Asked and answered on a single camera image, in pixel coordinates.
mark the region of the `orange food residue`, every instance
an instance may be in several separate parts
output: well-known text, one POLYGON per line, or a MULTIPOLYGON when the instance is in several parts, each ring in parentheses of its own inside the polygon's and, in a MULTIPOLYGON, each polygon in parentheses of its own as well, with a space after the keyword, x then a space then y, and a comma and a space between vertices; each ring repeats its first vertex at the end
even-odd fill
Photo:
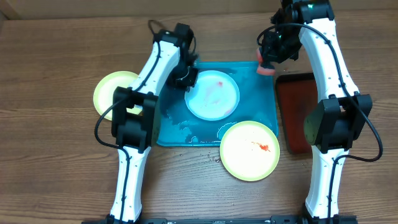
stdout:
POLYGON ((252 142, 252 143, 259 145, 262 150, 270 152, 268 145, 263 145, 263 144, 260 144, 258 142, 252 142))

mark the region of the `blue mat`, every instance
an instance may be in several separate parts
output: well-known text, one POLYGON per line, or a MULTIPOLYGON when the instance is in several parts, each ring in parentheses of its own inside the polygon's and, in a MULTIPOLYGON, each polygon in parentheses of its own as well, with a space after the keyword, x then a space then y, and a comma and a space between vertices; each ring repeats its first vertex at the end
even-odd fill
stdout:
POLYGON ((199 62, 199 72, 227 73, 239 87, 240 101, 235 111, 219 121, 205 121, 193 115, 185 103, 185 92, 167 85, 160 94, 160 146, 220 146, 225 132, 241 121, 265 124, 278 136, 273 77, 256 73, 258 62, 199 62))

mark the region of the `wood grain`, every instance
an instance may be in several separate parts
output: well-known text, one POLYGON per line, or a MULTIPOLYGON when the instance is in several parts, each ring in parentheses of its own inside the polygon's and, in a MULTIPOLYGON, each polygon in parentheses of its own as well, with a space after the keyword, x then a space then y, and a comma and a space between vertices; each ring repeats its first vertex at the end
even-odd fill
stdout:
MULTIPOLYGON (((396 0, 330 0, 334 10, 398 9, 396 0)), ((0 0, 10 19, 272 12, 279 0, 0 0)))
MULTIPOLYGON (((203 60, 255 60, 255 39, 271 13, 162 17, 190 24, 203 60)), ((348 161, 340 213, 360 223, 398 219, 398 11, 336 13, 339 43, 353 80, 370 93, 371 119, 385 147, 375 163, 348 161)), ((0 223, 79 223, 108 214, 118 171, 116 151, 100 146, 96 84, 117 70, 139 73, 149 56, 145 17, 5 21, 0 35, 0 223)), ((278 75, 308 72, 302 50, 278 75)), ((279 126, 281 157, 268 178, 228 174, 217 148, 155 147, 146 166, 145 217, 242 218, 297 214, 308 194, 311 155, 292 156, 279 126)), ((110 123, 100 127, 109 142, 110 123)), ((351 153, 373 157, 364 128, 351 153)))

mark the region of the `yellow plate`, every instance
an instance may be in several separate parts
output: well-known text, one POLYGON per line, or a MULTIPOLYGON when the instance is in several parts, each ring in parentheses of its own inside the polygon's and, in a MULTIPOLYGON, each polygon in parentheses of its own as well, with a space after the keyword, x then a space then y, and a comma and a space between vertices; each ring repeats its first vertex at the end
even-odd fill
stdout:
MULTIPOLYGON (((130 83, 137 79, 138 75, 134 72, 120 71, 105 76, 97 85, 94 91, 94 107, 102 115, 113 104, 113 92, 116 87, 127 88, 130 83)), ((139 108, 127 109, 127 112, 139 114, 142 110, 139 108)), ((105 119, 112 120, 112 111, 105 119)))
POLYGON ((226 170, 245 181, 261 180, 271 174, 279 154, 275 134, 255 121, 235 124, 221 140, 220 155, 226 170))

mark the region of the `wooden tabletop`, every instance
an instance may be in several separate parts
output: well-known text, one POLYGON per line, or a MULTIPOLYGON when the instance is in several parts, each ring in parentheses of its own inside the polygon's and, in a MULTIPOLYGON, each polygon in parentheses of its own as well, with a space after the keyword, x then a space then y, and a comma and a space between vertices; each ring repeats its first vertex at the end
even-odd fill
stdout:
MULTIPOLYGON (((190 24, 203 60, 255 60, 256 37, 272 14, 159 18, 170 28, 190 24)), ((80 223, 109 213, 118 154, 93 130, 96 84, 120 70, 139 73, 152 44, 144 17, 5 21, 0 34, 0 223, 80 223)), ((336 12, 338 40, 350 74, 370 93, 370 119, 384 143, 372 164, 346 161, 340 213, 360 223, 398 220, 398 11, 336 12)), ((298 61, 278 75, 309 72, 298 61)), ((244 218, 298 214, 310 186, 311 155, 290 155, 279 120, 280 161, 258 182, 225 170, 218 148, 162 148, 145 170, 144 217, 244 218)), ((113 142, 110 122, 100 127, 113 142)), ((352 154, 374 157, 365 127, 352 154)))

